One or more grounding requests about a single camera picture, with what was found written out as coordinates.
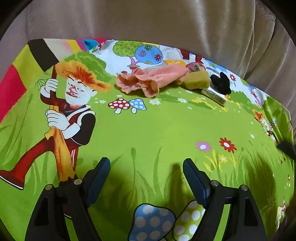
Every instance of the black stripe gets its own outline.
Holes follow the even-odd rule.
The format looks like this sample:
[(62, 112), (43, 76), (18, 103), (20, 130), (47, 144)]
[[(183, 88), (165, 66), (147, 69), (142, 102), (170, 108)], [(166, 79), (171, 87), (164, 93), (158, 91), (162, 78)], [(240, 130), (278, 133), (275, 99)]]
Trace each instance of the black stripe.
[(28, 45), (33, 57), (43, 71), (47, 71), (51, 66), (59, 62), (44, 39), (30, 40)]

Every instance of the black plush toy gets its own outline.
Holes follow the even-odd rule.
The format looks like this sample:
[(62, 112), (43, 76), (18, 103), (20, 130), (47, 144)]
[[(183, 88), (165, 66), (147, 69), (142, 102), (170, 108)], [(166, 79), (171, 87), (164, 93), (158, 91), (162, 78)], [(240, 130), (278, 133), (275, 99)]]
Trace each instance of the black plush toy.
[(231, 94), (229, 78), (223, 72), (220, 73), (220, 78), (213, 74), (211, 81), (219, 93), (223, 95)]

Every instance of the cartoon mouth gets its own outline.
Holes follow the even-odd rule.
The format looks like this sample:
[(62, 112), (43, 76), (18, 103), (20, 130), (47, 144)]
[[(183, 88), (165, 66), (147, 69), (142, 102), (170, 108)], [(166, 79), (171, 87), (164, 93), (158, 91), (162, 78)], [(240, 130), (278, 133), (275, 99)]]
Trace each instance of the cartoon mouth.
[(74, 97), (74, 98), (78, 98), (78, 96), (75, 95), (74, 92), (68, 92), (68, 91), (66, 91), (66, 94), (67, 94), (67, 95), (70, 95), (70, 96), (72, 96), (72, 97)]

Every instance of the mushroom stem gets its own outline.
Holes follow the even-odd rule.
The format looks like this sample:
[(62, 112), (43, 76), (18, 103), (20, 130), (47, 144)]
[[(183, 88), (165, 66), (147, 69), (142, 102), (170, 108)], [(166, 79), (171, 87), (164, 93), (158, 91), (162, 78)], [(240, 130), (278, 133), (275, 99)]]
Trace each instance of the mushroom stem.
[(133, 107), (133, 108), (131, 109), (131, 112), (132, 112), (133, 114), (136, 114), (136, 113), (137, 113), (137, 109)]
[(115, 114), (120, 114), (121, 113), (121, 109), (120, 108), (117, 108), (115, 111), (114, 111)]

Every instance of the black sleeve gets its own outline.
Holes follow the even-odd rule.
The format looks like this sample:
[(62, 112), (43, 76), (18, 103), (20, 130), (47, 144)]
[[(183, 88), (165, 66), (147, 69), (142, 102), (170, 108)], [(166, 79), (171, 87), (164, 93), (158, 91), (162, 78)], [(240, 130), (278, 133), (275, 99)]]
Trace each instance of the black sleeve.
[(80, 130), (72, 137), (73, 141), (80, 145), (89, 143), (91, 134), (96, 123), (96, 117), (93, 114), (86, 114), (81, 119)]

